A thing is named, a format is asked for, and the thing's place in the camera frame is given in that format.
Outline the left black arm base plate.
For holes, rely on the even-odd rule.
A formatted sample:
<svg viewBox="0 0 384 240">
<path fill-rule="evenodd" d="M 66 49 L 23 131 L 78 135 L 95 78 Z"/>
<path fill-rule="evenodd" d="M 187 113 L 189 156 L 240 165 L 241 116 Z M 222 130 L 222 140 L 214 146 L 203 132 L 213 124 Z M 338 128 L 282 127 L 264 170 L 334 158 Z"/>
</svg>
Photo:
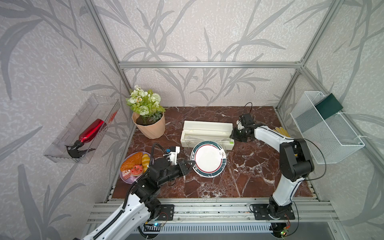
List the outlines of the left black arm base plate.
<svg viewBox="0 0 384 240">
<path fill-rule="evenodd" d="M 161 204 L 159 208 L 155 210 L 153 217 L 154 221 L 172 221 L 175 213 L 175 205 Z"/>
</svg>

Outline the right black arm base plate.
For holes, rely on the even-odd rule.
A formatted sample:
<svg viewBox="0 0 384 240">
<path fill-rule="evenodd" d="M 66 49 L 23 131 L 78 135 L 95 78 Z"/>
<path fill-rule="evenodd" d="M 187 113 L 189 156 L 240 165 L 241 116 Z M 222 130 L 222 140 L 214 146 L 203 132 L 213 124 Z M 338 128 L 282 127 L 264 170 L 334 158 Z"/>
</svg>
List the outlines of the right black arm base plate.
<svg viewBox="0 0 384 240">
<path fill-rule="evenodd" d="M 275 206 L 272 204 L 251 204 L 250 212 L 255 220 L 295 220 L 292 204 L 287 206 Z"/>
</svg>

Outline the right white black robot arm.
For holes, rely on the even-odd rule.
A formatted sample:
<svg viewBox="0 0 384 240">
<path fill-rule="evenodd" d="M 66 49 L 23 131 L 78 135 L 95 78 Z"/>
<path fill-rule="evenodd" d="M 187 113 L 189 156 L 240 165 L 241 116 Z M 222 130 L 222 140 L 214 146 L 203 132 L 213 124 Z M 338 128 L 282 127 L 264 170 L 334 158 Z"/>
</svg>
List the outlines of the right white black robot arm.
<svg viewBox="0 0 384 240">
<path fill-rule="evenodd" d="M 292 197 L 301 183 L 314 170 L 313 159 L 306 140 L 293 139 L 256 123 L 251 114 L 243 114 L 237 120 L 230 137 L 246 143 L 249 139 L 262 141 L 279 152 L 281 179 L 270 197 L 270 214 L 280 214 L 290 209 Z"/>
</svg>

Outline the cream plastic wrap dispenser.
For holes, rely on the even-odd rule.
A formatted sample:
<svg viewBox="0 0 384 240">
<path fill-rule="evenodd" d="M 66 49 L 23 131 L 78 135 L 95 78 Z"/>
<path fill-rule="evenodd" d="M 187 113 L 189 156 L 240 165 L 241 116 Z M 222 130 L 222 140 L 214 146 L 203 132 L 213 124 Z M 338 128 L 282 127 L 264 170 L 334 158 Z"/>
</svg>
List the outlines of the cream plastic wrap dispenser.
<svg viewBox="0 0 384 240">
<path fill-rule="evenodd" d="M 193 148 L 202 141 L 213 141 L 231 151 L 235 146 L 230 138 L 232 130 L 232 123 L 184 121 L 181 144 L 184 148 Z"/>
</svg>

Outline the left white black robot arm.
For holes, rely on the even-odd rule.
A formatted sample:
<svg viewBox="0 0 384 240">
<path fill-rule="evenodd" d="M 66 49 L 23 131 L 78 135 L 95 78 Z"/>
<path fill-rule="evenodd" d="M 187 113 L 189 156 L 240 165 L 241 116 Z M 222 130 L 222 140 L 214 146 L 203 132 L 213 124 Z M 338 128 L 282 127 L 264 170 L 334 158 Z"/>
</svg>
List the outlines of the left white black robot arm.
<svg viewBox="0 0 384 240">
<path fill-rule="evenodd" d="M 196 162 L 179 161 L 172 165 L 167 158 L 158 158 L 134 184 L 118 207 L 99 227 L 83 237 L 84 240 L 125 240 L 148 220 L 157 218 L 161 202 L 157 199 L 161 186 L 192 171 Z"/>
</svg>

